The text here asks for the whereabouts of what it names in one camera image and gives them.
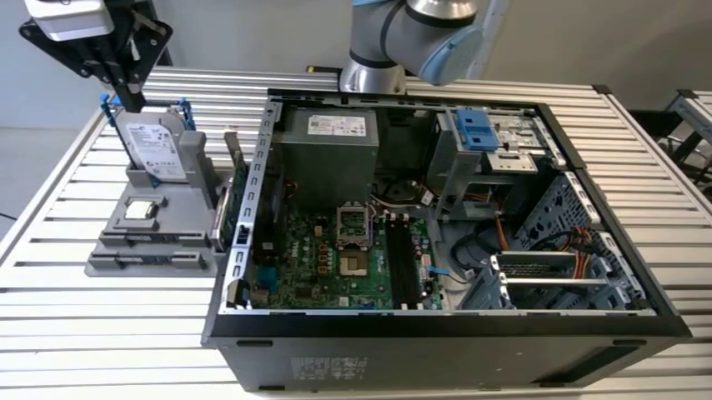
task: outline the blue drive bay bracket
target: blue drive bay bracket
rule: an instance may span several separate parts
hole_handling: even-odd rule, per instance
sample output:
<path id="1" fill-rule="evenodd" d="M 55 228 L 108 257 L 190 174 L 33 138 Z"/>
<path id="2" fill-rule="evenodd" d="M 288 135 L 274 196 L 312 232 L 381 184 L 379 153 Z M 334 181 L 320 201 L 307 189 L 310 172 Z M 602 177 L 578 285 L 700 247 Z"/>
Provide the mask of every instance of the blue drive bay bracket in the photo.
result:
<path id="1" fill-rule="evenodd" d="M 485 111 L 457 110 L 455 125 L 467 150 L 494 152 L 498 149 L 499 140 Z"/>

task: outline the white label sticker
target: white label sticker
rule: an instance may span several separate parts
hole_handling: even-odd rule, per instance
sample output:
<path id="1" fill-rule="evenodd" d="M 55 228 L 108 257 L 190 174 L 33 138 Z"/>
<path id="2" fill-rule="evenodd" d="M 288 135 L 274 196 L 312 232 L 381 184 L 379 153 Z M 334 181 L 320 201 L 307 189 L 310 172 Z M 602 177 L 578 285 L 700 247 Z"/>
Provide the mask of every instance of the white label sticker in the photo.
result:
<path id="1" fill-rule="evenodd" d="M 125 129 L 145 171 L 157 179 L 184 179 L 186 172 L 168 129 L 141 123 L 127 123 Z"/>
<path id="2" fill-rule="evenodd" d="M 312 115 L 307 134 L 363 137 L 366 136 L 366 118 Z"/>
<path id="3" fill-rule="evenodd" d="M 367 357 L 292 357 L 291 372 L 300 381 L 362 380 Z"/>
<path id="4" fill-rule="evenodd" d="M 422 198 L 421 198 L 421 203 L 429 206 L 430 203 L 433 202 L 433 197 L 434 197 L 433 192 L 426 189 L 425 194 L 422 195 Z"/>

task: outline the metal rack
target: metal rack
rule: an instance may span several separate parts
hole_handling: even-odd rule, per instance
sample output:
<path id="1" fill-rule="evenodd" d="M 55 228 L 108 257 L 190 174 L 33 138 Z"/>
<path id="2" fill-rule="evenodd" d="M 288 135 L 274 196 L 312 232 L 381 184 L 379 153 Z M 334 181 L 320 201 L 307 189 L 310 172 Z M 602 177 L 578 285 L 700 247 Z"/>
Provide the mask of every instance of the metal rack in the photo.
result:
<path id="1" fill-rule="evenodd" d="M 216 163 L 228 163 L 223 129 L 236 129 L 250 159 L 266 88 L 332 91 L 336 77 L 157 68 L 144 91 L 153 99 L 191 100 L 198 128 L 208 136 L 207 153 Z M 616 98 L 589 86 L 458 81 L 431 87 L 415 79 L 409 80 L 409 93 L 550 105 L 694 334 L 692 342 L 582 390 L 513 391 L 495 396 L 709 398 L 712 206 Z M 0 290 L 0 388 L 13 388 L 3 391 L 3 399 L 228 398 L 243 392 L 219 353 L 199 349 L 212 279 L 83 274 L 123 191 L 127 161 L 116 133 L 97 113 L 0 243 L 0 288 L 5 288 Z M 493 395 L 418 394 L 422 398 Z M 358 398 L 361 394 L 330 396 Z"/>
<path id="2" fill-rule="evenodd" d="M 668 111 L 680 115 L 682 120 L 694 129 L 684 141 L 680 141 L 680 146 L 673 151 L 670 158 L 684 167 L 684 161 L 692 152 L 700 153 L 705 157 L 705 165 L 694 173 L 689 175 L 700 190 L 707 193 L 708 198 L 712 196 L 709 188 L 709 169 L 712 169 L 712 157 L 705 156 L 700 150 L 698 145 L 704 141 L 712 144 L 712 92 L 693 92 L 688 89 L 678 90 L 676 100 L 670 103 Z"/>

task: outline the white wall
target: white wall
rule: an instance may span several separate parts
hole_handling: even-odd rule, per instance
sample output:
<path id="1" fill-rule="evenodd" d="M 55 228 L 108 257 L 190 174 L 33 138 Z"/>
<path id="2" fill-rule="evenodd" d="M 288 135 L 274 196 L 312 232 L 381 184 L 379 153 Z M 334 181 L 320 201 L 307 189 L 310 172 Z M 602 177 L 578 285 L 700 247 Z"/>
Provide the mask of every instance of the white wall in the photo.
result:
<path id="1" fill-rule="evenodd" d="M 21 0 L 3 1 L 0 127 L 79 129 L 96 109 L 103 88 L 20 37 L 17 28 L 28 19 Z"/>
<path id="2" fill-rule="evenodd" d="M 628 108 L 712 89 L 712 1 L 510 1 L 485 79 L 604 83 Z"/>
<path id="3" fill-rule="evenodd" d="M 348 0 L 155 0 L 176 66 L 299 73 L 348 61 Z"/>

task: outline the robotic arm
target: robotic arm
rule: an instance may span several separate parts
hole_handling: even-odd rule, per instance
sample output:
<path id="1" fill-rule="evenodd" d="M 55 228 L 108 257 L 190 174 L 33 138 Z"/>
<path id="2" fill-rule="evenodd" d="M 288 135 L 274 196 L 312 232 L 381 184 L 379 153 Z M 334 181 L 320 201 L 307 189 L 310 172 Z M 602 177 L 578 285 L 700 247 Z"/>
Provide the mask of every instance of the robotic arm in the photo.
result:
<path id="1" fill-rule="evenodd" d="M 405 69 L 441 86 L 475 58 L 482 30 L 474 0 L 353 0 L 350 64 L 343 92 L 405 93 Z"/>
<path id="2" fill-rule="evenodd" d="M 132 0 L 24 0 L 31 19 L 20 35 L 80 77 L 111 85 L 127 112 L 139 113 L 141 86 L 165 48 L 171 27 L 148 19 Z"/>
<path id="3" fill-rule="evenodd" d="M 124 110 L 145 104 L 141 86 L 172 34 L 133 0 L 24 0 L 20 35 L 80 77 L 113 87 Z M 462 76 L 482 41 L 474 0 L 353 0 L 344 92 L 405 93 L 405 69 L 434 85 Z"/>

